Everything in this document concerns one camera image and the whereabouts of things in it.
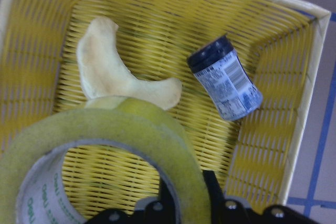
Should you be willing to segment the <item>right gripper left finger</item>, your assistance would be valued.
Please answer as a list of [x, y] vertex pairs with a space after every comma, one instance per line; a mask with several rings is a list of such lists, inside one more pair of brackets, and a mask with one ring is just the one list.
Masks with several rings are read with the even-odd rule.
[[180, 223], [172, 194], [167, 183], [160, 180], [159, 194], [154, 200], [145, 199], [147, 204], [128, 215], [117, 208], [103, 210], [86, 223]]

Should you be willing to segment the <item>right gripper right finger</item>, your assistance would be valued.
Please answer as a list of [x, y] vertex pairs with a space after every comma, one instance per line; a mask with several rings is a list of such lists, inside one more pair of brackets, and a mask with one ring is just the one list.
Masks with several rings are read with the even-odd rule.
[[242, 202], [225, 197], [215, 173], [212, 170], [203, 170], [202, 173], [211, 202], [211, 223], [251, 223]]

